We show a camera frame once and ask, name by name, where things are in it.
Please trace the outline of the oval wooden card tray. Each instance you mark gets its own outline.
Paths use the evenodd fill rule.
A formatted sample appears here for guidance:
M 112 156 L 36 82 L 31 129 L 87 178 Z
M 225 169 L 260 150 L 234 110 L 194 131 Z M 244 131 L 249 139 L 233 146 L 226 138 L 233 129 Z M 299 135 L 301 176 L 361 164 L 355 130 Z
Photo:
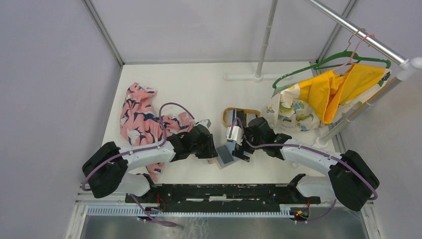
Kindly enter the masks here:
M 239 118 L 244 127 L 255 118 L 261 117 L 258 110 L 241 109 L 241 108 L 226 108 L 223 111 L 222 123 L 225 127 L 230 127 L 236 118 Z

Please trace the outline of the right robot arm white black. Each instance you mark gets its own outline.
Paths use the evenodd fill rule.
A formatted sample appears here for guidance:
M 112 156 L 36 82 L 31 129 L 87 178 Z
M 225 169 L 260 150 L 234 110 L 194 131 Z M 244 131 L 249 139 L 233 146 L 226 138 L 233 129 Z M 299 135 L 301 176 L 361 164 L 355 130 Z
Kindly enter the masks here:
M 263 117 L 253 119 L 247 127 L 236 118 L 227 128 L 226 137 L 236 143 L 235 157 L 263 150 L 270 157 L 319 172 L 320 177 L 302 176 L 296 185 L 288 188 L 287 195 L 293 203 L 300 203 L 306 197 L 330 196 L 358 212 L 367 201 L 378 199 L 378 178 L 353 150 L 338 153 L 303 144 L 290 135 L 275 133 Z

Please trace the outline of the yellow dinosaur print garment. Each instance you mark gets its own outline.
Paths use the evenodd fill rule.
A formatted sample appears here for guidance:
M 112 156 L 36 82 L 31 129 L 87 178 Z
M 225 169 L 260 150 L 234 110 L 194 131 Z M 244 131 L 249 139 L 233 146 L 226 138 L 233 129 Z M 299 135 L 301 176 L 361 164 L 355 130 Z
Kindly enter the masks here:
M 333 70 L 275 90 L 262 109 L 272 129 L 308 131 L 341 119 L 358 103 L 384 87 L 391 70 L 353 64 L 344 73 Z

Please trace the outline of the pink patterned garment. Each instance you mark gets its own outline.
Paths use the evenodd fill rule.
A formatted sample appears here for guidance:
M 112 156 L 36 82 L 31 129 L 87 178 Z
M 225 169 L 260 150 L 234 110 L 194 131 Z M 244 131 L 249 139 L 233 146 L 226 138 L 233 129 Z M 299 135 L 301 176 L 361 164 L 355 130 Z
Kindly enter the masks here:
M 153 111 L 152 98 L 157 91 L 133 83 L 126 91 L 120 115 L 120 134 L 131 146 L 156 144 L 167 136 L 189 132 L 195 125 L 194 119 L 182 112 L 177 116 L 156 116 Z

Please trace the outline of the white rack pole with base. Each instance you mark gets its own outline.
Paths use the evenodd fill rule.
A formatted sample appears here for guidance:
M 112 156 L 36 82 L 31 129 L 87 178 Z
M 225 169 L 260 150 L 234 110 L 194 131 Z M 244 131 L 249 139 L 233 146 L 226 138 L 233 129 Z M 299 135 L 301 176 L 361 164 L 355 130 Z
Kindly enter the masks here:
M 267 48 L 269 45 L 269 38 L 270 38 L 270 34 L 271 34 L 273 22 L 274 22 L 274 17 L 276 14 L 277 5 L 278 5 L 278 1 L 272 0 L 270 12 L 269 12 L 268 20 L 266 23 L 265 32 L 264 32 L 264 38 L 263 38 L 262 46 L 260 49 L 258 64 L 257 64 L 255 72 L 251 74 L 225 74 L 223 76 L 223 79 L 225 81 L 231 81 L 231 82 L 252 81 L 252 82 L 260 83 L 262 81 L 276 80 L 279 77 L 281 77 L 280 74 L 263 74 L 262 73 L 264 60 L 265 60 Z

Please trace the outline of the pink clothes hanger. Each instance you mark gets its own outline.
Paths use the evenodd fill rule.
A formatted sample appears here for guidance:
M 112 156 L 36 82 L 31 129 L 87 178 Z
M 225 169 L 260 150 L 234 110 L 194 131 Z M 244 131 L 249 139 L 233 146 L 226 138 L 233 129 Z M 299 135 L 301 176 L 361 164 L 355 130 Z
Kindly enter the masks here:
M 360 44 L 361 44 L 361 43 L 362 43 L 365 39 L 367 39 L 368 37 L 375 37 L 375 34 L 368 34 L 368 35 L 364 36 L 362 39 L 360 39 L 360 41 L 356 44 L 355 49 L 352 51 L 351 56 L 349 57 L 348 61 L 347 61 L 346 63 L 344 63 L 344 64 L 342 64 L 342 65 L 340 65 L 340 66 L 338 66 L 338 67 L 334 68 L 334 69 L 333 69 L 333 71 L 339 70 L 339 69 L 341 69 L 342 67 L 344 67 L 344 66 L 346 66 L 346 65 L 349 65 L 349 64 L 352 62 L 353 57 L 354 57 L 354 55 L 356 54 L 356 51 L 357 51 L 357 49 L 359 48 Z

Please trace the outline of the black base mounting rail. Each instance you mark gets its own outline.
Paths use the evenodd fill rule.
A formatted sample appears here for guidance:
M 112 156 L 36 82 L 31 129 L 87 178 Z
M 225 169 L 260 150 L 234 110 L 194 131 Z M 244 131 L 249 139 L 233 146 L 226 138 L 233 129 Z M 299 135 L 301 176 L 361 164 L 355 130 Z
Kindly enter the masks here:
M 317 205 L 287 184 L 161 184 L 138 198 L 142 206 L 157 205 L 165 213 L 266 213 L 280 205 Z

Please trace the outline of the black VIP credit card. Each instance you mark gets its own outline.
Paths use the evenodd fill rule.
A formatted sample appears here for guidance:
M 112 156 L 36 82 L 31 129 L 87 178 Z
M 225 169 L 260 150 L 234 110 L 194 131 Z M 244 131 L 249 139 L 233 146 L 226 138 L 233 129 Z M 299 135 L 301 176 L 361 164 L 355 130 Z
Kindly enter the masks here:
M 220 165 L 220 167 L 224 168 L 226 166 L 229 166 L 235 162 L 233 159 L 229 149 L 226 146 L 220 146 L 216 148 L 216 151 L 218 153 L 217 161 Z

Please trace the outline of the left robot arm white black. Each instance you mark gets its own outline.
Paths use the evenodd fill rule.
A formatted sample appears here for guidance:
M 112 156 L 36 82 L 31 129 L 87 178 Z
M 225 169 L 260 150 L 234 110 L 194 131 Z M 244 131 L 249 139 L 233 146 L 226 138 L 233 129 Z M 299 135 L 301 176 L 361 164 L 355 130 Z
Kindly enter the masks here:
M 213 136 L 202 124 L 191 131 L 173 134 L 164 143 L 120 148 L 113 141 L 104 144 L 82 166 L 85 176 L 82 189 L 95 198 L 114 192 L 133 194 L 145 203 L 156 198 L 154 182 L 148 174 L 131 171 L 154 163 L 169 163 L 194 155 L 198 159 L 218 156 Z

